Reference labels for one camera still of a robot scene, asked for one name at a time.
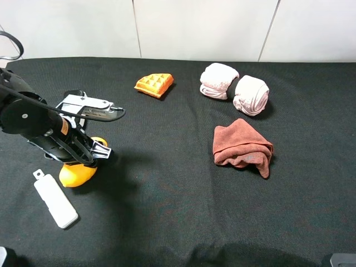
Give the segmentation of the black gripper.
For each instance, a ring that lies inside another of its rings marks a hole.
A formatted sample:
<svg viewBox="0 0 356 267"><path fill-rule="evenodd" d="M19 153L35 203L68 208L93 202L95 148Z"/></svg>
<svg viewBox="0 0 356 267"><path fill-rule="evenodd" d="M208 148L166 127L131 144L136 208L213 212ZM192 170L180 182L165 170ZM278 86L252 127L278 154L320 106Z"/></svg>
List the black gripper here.
<svg viewBox="0 0 356 267"><path fill-rule="evenodd" d="M27 142L40 148L46 158L68 165L96 166L112 152L104 141L88 137L80 125L73 128L72 121L62 116L57 116L44 133L27 135Z"/></svg>

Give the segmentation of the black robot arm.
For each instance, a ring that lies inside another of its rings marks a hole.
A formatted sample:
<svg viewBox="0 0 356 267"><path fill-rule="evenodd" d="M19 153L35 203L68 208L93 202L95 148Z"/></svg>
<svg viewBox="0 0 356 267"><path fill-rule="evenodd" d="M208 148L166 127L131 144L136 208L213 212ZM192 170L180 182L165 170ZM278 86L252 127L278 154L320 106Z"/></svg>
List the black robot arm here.
<svg viewBox="0 0 356 267"><path fill-rule="evenodd" d="M1 131L21 135L47 159L95 167L112 150L86 134L86 122L118 118L112 102L88 97L82 90L67 91L51 107L21 77L1 69Z"/></svg>

